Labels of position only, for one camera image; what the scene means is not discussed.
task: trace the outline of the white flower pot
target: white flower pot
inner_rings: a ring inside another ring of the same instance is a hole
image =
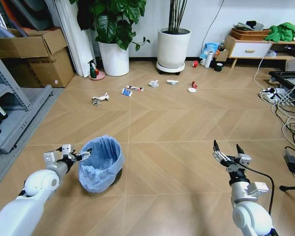
[[[168,29],[158,31],[157,60],[168,69],[177,69],[183,66],[186,60],[191,31],[179,29],[182,34],[164,33]]]
[[[116,43],[98,42],[105,73],[121,76],[129,72],[129,50],[121,49]]]

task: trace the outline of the black cup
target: black cup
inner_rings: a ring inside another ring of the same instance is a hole
[[[220,72],[222,70],[222,68],[223,68],[223,64],[217,63],[214,67],[214,70]]]

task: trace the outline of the garbage bag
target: garbage bag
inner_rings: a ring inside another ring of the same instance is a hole
[[[90,157],[79,163],[79,181],[88,192],[101,193],[115,181],[125,158],[118,141],[107,135],[90,140],[81,151],[90,148]]]

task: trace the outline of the power adapter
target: power adapter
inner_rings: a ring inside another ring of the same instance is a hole
[[[293,155],[290,155],[286,149],[284,149],[283,157],[287,167],[289,168],[289,171],[295,173],[295,157]]]

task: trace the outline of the white bottle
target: white bottle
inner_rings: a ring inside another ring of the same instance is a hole
[[[213,51],[209,51],[207,57],[206,57],[206,62],[205,62],[205,68],[209,68],[210,67],[210,63],[212,61],[213,58]]]

